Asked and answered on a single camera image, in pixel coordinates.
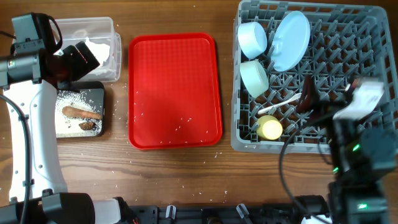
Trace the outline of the white plastic spoon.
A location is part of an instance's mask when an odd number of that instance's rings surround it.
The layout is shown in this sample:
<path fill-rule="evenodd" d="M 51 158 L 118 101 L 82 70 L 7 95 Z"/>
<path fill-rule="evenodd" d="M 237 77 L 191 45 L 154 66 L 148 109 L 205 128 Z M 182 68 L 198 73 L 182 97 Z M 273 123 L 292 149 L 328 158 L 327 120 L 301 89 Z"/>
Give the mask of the white plastic spoon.
<path fill-rule="evenodd" d="M 291 98 L 289 98 L 288 100 L 285 100 L 285 101 L 283 101 L 281 103 L 278 103 L 276 105 L 269 106 L 267 108 L 261 109 L 257 113 L 258 113 L 258 115 L 265 114 L 266 112 L 268 112 L 268 111 L 270 111 L 272 109 L 276 109 L 276 108 L 278 108 L 280 106 L 283 106 L 283 105 L 286 105 L 286 104 L 288 104 L 288 103 L 290 103 L 292 101 L 298 100 L 301 97 L 301 95 L 302 95 L 301 93 L 297 93 L 297 94 L 293 95 Z"/>

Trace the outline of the white napkin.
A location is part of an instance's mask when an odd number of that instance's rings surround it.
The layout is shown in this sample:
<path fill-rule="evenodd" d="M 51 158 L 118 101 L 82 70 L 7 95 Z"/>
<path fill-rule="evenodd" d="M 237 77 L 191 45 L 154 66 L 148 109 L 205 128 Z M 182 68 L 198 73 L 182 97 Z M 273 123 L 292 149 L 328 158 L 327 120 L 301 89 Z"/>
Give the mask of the white napkin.
<path fill-rule="evenodd" d="M 111 47 L 107 44 L 96 44 L 88 37 L 85 39 L 85 44 L 99 62 L 99 67 L 94 69 L 91 73 L 99 75 L 101 73 L 100 70 L 108 63 Z"/>

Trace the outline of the brown carrot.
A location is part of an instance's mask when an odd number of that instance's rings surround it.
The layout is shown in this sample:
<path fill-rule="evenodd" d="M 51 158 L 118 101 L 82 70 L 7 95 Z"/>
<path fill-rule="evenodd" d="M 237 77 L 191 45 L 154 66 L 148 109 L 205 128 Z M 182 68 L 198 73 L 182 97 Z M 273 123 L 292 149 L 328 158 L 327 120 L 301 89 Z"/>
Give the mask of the brown carrot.
<path fill-rule="evenodd" d="M 80 110 L 71 106 L 66 106 L 62 109 L 62 113 L 71 118 L 87 118 L 87 119 L 102 119 L 103 116 L 98 113 Z"/>

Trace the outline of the yellow plastic cup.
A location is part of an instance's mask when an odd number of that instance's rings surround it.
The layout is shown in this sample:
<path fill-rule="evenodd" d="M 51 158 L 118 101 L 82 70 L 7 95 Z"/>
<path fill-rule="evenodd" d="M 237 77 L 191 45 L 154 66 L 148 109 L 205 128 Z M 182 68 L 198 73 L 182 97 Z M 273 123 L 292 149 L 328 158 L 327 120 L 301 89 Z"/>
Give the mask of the yellow plastic cup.
<path fill-rule="evenodd" d="M 257 124 L 257 135 L 266 140 L 276 140 L 282 135 L 283 127 L 279 120 L 274 116 L 262 116 L 258 119 Z"/>

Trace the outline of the mint green bowl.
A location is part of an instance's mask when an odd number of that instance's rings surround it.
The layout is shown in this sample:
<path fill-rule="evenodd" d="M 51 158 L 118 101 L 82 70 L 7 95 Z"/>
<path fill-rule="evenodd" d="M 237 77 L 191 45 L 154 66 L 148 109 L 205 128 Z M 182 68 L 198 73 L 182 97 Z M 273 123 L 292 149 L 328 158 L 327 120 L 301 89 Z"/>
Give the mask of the mint green bowl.
<path fill-rule="evenodd" d="M 258 60 L 243 62 L 239 71 L 247 91 L 253 98 L 262 95 L 269 88 L 269 79 Z"/>

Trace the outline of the light blue plate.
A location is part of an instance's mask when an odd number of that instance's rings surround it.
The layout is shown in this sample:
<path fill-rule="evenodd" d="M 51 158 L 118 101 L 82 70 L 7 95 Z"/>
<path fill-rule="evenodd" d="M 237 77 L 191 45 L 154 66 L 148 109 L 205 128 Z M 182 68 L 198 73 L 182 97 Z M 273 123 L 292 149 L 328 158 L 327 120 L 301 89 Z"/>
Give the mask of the light blue plate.
<path fill-rule="evenodd" d="M 310 40 L 310 23 L 300 11 L 292 11 L 279 24 L 272 41 L 271 60 L 277 72 L 294 68 L 304 56 Z"/>

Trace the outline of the brown food scrap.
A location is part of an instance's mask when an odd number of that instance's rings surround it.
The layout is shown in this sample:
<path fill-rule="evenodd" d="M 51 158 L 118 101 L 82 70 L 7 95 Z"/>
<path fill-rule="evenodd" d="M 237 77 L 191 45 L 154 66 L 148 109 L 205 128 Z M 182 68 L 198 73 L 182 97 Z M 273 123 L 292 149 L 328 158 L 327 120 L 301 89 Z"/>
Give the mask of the brown food scrap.
<path fill-rule="evenodd" d="M 84 122 L 79 124 L 80 129 L 84 131 L 92 130 L 95 128 L 95 126 L 96 125 L 94 122 Z"/>

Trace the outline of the light blue bowl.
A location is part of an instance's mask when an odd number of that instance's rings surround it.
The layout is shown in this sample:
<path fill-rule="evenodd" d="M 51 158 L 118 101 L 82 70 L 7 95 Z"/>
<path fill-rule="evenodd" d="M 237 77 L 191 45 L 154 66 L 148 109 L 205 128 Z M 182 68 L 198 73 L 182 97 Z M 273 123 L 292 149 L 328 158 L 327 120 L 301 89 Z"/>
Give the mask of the light blue bowl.
<path fill-rule="evenodd" d="M 258 22 L 247 22 L 238 27 L 238 42 L 243 54 L 254 59 L 267 49 L 267 36 Z"/>

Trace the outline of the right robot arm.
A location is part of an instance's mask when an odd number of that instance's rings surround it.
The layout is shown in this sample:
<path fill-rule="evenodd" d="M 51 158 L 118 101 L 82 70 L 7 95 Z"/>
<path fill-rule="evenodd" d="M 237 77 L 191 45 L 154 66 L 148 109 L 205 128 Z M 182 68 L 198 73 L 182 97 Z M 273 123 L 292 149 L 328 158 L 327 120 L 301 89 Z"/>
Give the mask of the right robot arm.
<path fill-rule="evenodd" d="M 335 181 L 328 185 L 328 202 L 333 223 L 388 222 L 381 179 L 397 166 L 397 135 L 382 128 L 359 128 L 383 94 L 383 82 L 357 78 L 345 88 L 343 100 L 325 101 L 310 77 L 303 83 L 298 112 L 312 112 L 308 124 L 324 128 L 330 140 Z"/>

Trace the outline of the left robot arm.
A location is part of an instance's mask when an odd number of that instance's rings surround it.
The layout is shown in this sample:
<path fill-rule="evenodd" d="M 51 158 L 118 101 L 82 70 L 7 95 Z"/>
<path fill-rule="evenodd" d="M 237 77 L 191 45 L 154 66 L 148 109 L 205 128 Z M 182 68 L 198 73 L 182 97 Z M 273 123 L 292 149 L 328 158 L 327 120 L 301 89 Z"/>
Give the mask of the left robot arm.
<path fill-rule="evenodd" d="M 63 46 L 55 19 L 28 13 L 12 19 L 9 55 L 1 58 L 1 99 L 7 103 L 13 176 L 2 223 L 138 223 L 121 198 L 93 201 L 70 193 L 60 167 L 55 131 L 59 90 L 99 63 L 84 42 Z"/>

